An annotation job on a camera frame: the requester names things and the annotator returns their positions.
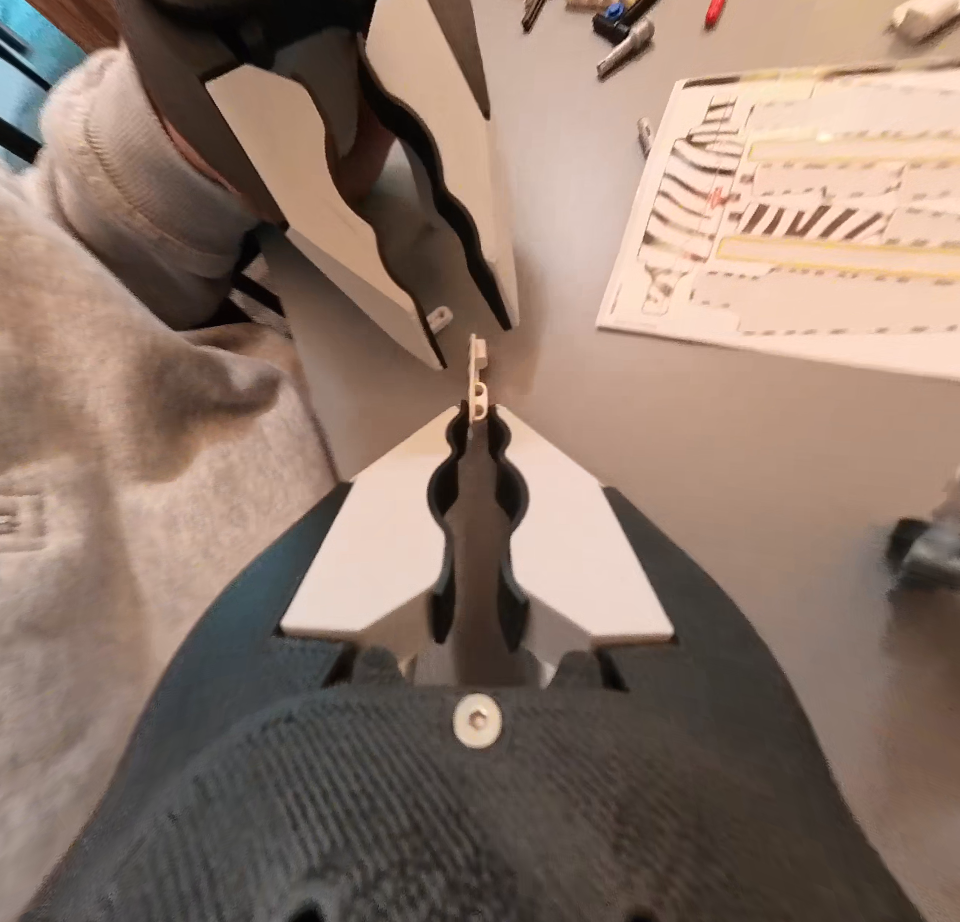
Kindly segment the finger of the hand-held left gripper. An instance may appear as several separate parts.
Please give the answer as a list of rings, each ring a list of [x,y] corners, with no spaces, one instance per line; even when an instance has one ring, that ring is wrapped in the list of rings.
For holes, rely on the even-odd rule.
[[[426,174],[499,326],[520,323],[509,193],[472,0],[365,0],[366,94]]]
[[[309,89],[249,64],[206,88],[278,206],[286,241],[408,354],[446,368],[422,305],[391,275],[374,229],[335,184],[325,120]]]

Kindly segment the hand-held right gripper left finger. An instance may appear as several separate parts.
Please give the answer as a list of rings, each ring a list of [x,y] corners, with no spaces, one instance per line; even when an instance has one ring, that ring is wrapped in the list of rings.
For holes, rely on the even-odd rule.
[[[390,652],[402,672],[447,639],[469,406],[442,411],[359,473],[280,621],[289,637]]]

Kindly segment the person's left forearm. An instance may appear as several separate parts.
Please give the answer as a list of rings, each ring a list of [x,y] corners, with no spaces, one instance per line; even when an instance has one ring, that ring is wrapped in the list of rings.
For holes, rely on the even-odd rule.
[[[90,53],[39,123],[25,192],[165,324],[210,324],[257,218],[175,146],[126,48]]]

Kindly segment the person's grey sweatshirt torso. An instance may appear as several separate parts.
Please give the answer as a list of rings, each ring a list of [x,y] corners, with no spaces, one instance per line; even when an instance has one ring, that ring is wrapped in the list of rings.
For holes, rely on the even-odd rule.
[[[182,333],[2,172],[2,920],[222,588],[332,484],[292,340]]]

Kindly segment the small white lego piece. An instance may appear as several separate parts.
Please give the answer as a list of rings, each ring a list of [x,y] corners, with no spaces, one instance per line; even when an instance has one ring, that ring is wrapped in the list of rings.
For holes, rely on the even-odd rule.
[[[467,358],[467,404],[469,424],[487,419],[489,392],[484,382],[484,370],[489,365],[487,341],[475,333],[470,334]]]

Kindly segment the person's left hand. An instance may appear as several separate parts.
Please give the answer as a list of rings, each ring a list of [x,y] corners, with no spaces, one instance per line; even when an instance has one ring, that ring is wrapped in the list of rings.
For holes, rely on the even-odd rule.
[[[359,207],[373,190],[395,141],[366,99],[359,97],[353,143],[334,172],[337,189],[351,208]]]

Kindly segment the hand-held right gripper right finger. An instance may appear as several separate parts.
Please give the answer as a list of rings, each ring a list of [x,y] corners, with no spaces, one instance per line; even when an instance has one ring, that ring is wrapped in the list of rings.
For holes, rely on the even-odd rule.
[[[503,405],[487,414],[508,522],[497,614],[510,652],[552,681],[571,652],[673,641],[674,626],[594,475]]]

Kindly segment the partly built lego model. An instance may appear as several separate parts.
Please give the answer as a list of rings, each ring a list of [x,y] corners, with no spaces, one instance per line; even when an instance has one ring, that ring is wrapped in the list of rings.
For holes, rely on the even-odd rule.
[[[886,560],[897,588],[959,594],[959,470],[928,518],[902,518],[890,532]]]

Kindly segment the zebra striped sticker sheet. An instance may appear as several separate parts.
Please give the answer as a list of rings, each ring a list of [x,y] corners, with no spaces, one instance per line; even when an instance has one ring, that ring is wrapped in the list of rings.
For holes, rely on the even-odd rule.
[[[958,380],[958,58],[677,81],[596,326]]]

